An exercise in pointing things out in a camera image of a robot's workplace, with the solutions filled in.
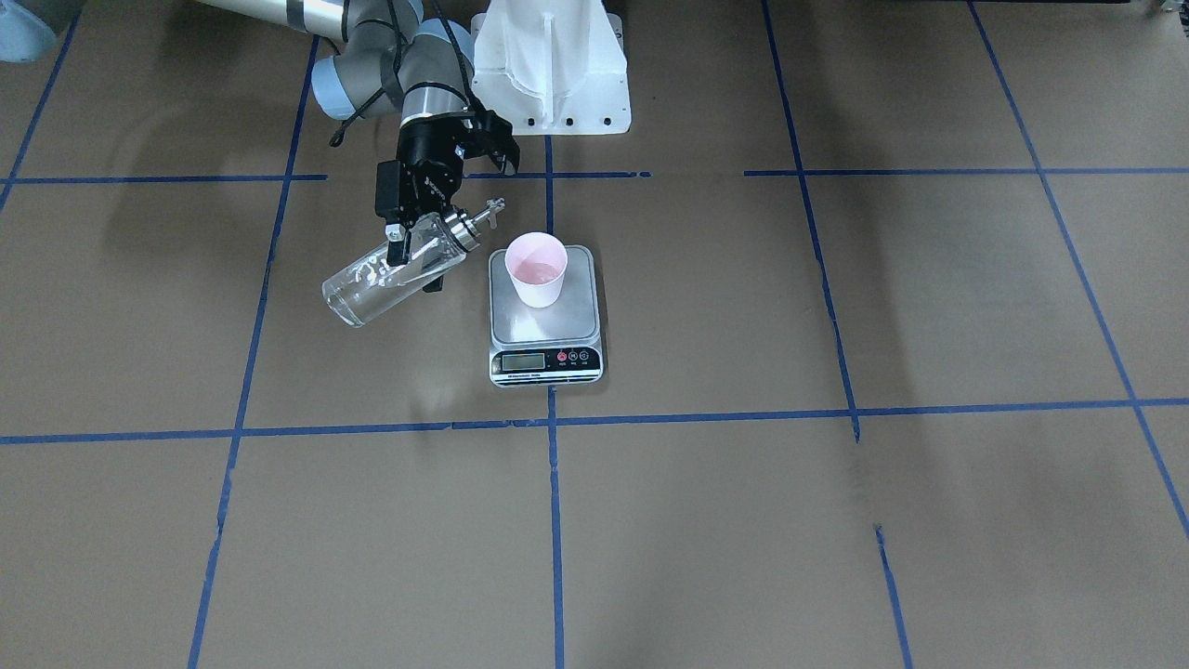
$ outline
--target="scale platform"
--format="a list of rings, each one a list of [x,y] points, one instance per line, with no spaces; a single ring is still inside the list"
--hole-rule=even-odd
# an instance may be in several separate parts
[[[516,296],[504,251],[487,258],[491,278],[491,383],[501,387],[592,384],[603,377],[594,258],[566,246],[566,278],[558,301],[534,308]]]

